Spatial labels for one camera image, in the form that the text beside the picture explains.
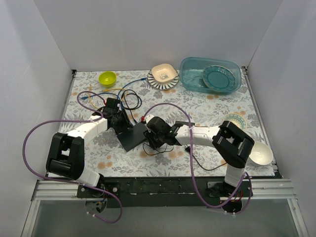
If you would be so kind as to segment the black network switch box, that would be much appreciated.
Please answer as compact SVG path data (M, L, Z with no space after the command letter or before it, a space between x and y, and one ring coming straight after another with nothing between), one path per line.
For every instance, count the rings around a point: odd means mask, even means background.
M143 123L138 123L132 128L129 128L127 131L117 135L118 140L120 141L123 149L126 152L134 149L144 141L146 138L144 132L147 130L146 126Z

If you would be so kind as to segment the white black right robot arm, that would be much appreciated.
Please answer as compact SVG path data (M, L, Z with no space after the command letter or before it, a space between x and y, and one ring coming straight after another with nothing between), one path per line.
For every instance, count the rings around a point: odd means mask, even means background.
M254 146L254 140L234 123L224 121L219 127L189 126L176 123L170 126L160 117L148 115L142 118L147 130L144 136L152 149L164 144L170 146L213 147L227 163L223 189L229 196L241 191L240 180Z

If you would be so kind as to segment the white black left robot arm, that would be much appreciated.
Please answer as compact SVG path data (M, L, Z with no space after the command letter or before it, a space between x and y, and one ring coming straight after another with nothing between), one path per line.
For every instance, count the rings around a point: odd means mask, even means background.
M132 127L125 109L120 107L120 100L108 98L105 106L92 114L89 122L53 135L46 171L86 184L93 197L101 197L105 185L99 181L100 174L85 164L85 146L108 129L112 128L119 135Z

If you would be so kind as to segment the floral patterned table mat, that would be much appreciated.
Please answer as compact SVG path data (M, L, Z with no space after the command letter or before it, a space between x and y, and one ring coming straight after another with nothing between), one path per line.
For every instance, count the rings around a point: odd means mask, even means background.
M67 132L76 127L75 120L87 119L91 112L86 106L102 105L107 98L104 87L99 83L99 72L77 72L70 90L64 112L67 123L60 128ZM186 90L181 83L169 90L157 90L147 81L147 71L117 71L117 82L110 97L115 97L120 88L129 91L127 102L133 109L128 116L139 121L148 112L161 117L168 124L175 121L192 121L196 126L219 126L230 113L243 116L247 123L246 132L256 141L265 142L266 136L253 103L247 79L242 79L238 91L229 95L212 95ZM99 97L85 99L79 92L91 90ZM112 129L97 136L86 146L87 166L108 177L153 177L153 176L223 176L226 172L224 160L214 148L194 146L196 161L190 162L184 147L163 146L152 151L139 145L129 152L121 146Z

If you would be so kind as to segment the black power adapter brick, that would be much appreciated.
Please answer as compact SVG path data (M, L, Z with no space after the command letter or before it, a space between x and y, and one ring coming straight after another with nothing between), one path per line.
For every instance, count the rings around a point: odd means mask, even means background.
M182 124L182 125L189 126L189 122L187 122L187 121L176 121L175 124Z

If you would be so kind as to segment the lime green plastic bowl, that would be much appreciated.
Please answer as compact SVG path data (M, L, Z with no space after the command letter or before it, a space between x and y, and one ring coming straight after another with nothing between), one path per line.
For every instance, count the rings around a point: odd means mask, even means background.
M117 75L114 72L106 71L100 74L99 82L106 88L113 87L117 81Z

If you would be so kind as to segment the striped white blue plate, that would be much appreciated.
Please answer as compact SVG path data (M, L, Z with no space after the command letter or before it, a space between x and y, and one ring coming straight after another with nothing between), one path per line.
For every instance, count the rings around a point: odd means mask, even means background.
M179 82L180 80L180 76L179 76L179 73L178 71L176 70L176 77L168 82L158 82L151 71L148 72L147 74L147 78L146 78L146 81L147 83L157 89L157 90L169 90L169 89L172 89L173 87L176 86L176 84Z

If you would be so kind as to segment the cream square panda bowl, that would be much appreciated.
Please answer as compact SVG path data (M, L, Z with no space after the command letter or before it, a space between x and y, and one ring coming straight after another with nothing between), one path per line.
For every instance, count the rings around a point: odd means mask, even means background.
M167 83L172 81L176 76L176 70L167 63L154 66L151 69L154 79L159 83Z

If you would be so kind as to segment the patterned teal yellow small bowl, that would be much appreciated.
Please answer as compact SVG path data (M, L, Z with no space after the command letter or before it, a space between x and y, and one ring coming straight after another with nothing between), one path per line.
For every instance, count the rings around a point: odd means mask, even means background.
M236 114L236 113L227 114L224 117L224 121L232 122L234 125L236 125L241 130L246 130L246 128L247 128L247 123L246 123L245 118L239 114Z

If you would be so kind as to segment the teal glass plate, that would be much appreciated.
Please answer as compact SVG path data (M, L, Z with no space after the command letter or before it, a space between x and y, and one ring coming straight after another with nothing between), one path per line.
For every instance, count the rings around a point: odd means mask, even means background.
M237 87L237 80L233 73L226 67L219 65L205 68L202 79L204 84L214 91L230 92Z

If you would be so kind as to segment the teal transparent plastic tub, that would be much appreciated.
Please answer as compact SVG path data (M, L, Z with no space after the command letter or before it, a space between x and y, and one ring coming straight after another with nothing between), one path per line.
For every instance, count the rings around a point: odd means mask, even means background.
M219 92L214 91L208 88L202 79L203 71L205 68L219 65L226 67L229 69L237 80L237 87L234 91L230 92ZM237 91L241 87L241 72L240 68L237 64L218 59L208 59L208 58L199 58L199 57L188 57L185 58L180 65L180 81L185 89L195 91L195 92L203 92L209 94L230 94Z

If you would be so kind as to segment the white ceramic bowl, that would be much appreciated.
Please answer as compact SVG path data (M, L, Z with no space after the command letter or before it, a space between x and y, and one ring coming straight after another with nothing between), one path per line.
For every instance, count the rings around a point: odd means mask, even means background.
M273 152L265 143L255 142L249 159L258 166L269 165L273 161Z

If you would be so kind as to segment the aluminium frame rail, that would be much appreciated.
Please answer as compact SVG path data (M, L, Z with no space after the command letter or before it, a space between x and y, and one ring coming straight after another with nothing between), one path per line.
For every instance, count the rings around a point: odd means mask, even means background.
M289 179L253 179L253 199L296 199L297 194ZM78 194L78 185L53 181L38 181L32 200L87 199Z

